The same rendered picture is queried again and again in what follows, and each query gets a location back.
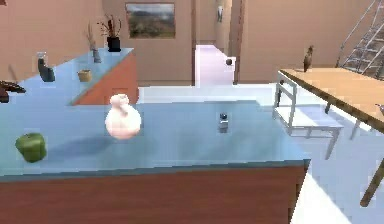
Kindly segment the dark brown object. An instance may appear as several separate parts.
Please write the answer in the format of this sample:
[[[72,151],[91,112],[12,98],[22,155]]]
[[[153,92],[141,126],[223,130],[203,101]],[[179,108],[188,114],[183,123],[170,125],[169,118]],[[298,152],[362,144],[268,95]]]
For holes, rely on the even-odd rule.
[[[17,83],[0,80],[0,103],[9,102],[9,92],[25,93],[26,89]]]

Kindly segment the wooden dining table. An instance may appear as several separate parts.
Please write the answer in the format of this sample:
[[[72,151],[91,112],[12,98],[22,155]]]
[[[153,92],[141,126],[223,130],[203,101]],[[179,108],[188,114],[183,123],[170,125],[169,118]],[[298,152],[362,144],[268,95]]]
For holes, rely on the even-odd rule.
[[[280,69],[300,87],[334,105],[384,135],[384,81],[344,68]]]

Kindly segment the white chair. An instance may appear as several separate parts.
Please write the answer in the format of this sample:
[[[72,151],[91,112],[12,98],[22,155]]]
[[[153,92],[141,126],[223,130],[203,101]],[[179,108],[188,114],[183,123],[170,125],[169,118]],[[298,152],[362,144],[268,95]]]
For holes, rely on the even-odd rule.
[[[298,84],[278,72],[275,87],[272,117],[278,118],[289,136],[295,137],[295,131],[305,131],[304,138],[327,138],[329,140],[325,159],[333,152],[343,126],[322,111],[320,105],[299,105],[297,103]]]

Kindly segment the small tan cup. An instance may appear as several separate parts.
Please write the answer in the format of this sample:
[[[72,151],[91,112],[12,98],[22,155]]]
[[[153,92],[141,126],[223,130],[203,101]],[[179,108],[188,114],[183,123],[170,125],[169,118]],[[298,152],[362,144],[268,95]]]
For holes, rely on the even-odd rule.
[[[88,69],[80,70],[78,72],[78,78],[80,82],[89,82],[92,79],[91,71]]]

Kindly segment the framed landscape picture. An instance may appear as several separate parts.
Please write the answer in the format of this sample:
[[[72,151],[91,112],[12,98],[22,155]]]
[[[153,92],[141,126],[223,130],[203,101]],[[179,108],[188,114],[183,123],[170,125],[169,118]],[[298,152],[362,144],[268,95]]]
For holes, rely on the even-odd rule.
[[[129,37],[173,39],[176,37],[175,4],[164,2],[125,4]]]

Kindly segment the grey saltshaker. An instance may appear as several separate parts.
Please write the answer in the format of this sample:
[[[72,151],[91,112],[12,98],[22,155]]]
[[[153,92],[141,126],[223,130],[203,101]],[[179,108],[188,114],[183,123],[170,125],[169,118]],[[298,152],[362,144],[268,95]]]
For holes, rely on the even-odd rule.
[[[221,133],[226,133],[228,130],[228,116],[225,113],[221,113],[219,116],[219,125],[218,129]]]

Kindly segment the blue-topped brown kitchen counter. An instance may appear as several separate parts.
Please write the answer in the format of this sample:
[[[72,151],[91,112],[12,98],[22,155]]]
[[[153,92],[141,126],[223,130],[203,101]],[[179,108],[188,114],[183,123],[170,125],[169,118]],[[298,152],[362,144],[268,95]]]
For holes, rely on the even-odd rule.
[[[140,132],[105,126],[112,95],[132,88],[133,51],[90,54],[31,77],[0,104],[0,224],[290,224],[308,155],[238,86],[159,86],[133,92]],[[88,69],[92,79],[80,82]],[[228,130],[218,129],[228,116]],[[40,133],[44,159],[15,147]]]

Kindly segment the grey vase with twigs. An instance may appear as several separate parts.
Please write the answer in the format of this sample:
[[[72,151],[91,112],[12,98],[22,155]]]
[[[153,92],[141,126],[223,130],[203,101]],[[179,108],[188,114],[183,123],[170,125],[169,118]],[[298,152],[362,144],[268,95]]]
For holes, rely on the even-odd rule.
[[[88,40],[89,49],[92,52],[92,57],[93,57],[94,63],[101,63],[101,58],[100,58],[98,49],[96,48],[96,41],[94,40],[91,23],[88,23],[88,25],[87,25],[86,37]]]

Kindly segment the black potted plant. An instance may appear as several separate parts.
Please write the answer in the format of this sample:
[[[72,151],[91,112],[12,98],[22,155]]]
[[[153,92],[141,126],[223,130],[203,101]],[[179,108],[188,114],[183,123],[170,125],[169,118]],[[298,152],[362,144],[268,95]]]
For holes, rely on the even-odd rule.
[[[107,38],[107,47],[109,52],[120,52],[120,31],[122,21],[115,18],[112,14],[105,15],[106,20],[98,22],[102,35]]]

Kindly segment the dark blue-grey dispenser bottle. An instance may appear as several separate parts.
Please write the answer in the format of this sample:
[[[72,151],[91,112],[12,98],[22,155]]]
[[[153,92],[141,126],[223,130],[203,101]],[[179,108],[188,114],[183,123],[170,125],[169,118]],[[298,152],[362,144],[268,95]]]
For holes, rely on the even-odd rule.
[[[40,74],[41,79],[44,82],[54,82],[55,81],[55,75],[54,71],[51,67],[48,67],[46,62],[45,62],[45,52],[38,52],[37,57],[37,66],[38,66],[38,71]]]

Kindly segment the green apple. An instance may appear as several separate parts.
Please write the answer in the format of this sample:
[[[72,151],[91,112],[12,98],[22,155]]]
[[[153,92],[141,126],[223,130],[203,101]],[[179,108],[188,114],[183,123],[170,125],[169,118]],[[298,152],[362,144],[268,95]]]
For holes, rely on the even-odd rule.
[[[47,155],[45,139],[40,133],[27,133],[20,136],[15,141],[15,147],[29,163],[38,162]]]

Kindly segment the brown bird statuette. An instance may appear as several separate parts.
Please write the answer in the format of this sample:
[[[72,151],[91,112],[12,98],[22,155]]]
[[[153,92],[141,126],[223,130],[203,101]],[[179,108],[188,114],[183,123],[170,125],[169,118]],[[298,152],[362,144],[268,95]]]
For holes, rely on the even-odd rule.
[[[308,50],[306,52],[306,55],[305,55],[304,61],[303,61],[304,71],[307,71],[312,64],[313,51],[314,51],[314,46],[310,45],[308,47]]]

